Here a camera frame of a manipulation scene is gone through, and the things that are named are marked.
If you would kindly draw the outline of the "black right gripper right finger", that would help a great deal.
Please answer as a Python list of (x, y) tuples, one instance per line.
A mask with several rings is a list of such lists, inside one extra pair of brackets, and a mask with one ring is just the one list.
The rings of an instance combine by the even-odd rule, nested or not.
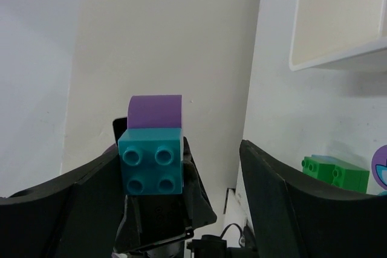
[(260, 257), (385, 257), (386, 197), (312, 178), (251, 141), (239, 147)]

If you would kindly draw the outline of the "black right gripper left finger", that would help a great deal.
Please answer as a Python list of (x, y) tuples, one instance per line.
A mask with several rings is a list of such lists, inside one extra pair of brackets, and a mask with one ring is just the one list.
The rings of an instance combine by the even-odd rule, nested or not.
[(111, 257), (139, 247), (115, 149), (1, 198), (1, 257)]

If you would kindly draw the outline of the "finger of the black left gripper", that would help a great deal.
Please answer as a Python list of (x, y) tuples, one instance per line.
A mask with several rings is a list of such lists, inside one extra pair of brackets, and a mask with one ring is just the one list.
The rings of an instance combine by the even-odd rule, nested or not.
[[(127, 130), (127, 118), (113, 122), (115, 145)], [(155, 254), (165, 251), (176, 253), (184, 241), (192, 238), (194, 230), (216, 222), (217, 216), (207, 197), (200, 174), (192, 157), (189, 143), (183, 133), (183, 191), (179, 195), (126, 195), (133, 203), (138, 222), (140, 247), (135, 251), (118, 254)]]

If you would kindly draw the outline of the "small teal lego brick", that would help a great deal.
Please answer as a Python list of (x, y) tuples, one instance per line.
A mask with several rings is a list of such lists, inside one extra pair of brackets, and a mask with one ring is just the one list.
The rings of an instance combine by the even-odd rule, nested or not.
[(118, 139), (118, 150), (126, 195), (182, 193), (182, 129), (127, 129)]

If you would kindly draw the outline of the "green lego stack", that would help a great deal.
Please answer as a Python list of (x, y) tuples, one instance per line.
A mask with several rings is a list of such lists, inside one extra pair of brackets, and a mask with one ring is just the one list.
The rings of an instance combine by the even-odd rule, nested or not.
[(335, 159), (335, 163), (326, 163), (324, 160), (305, 156), (301, 162), (302, 172), (341, 189), (366, 193), (369, 170)]

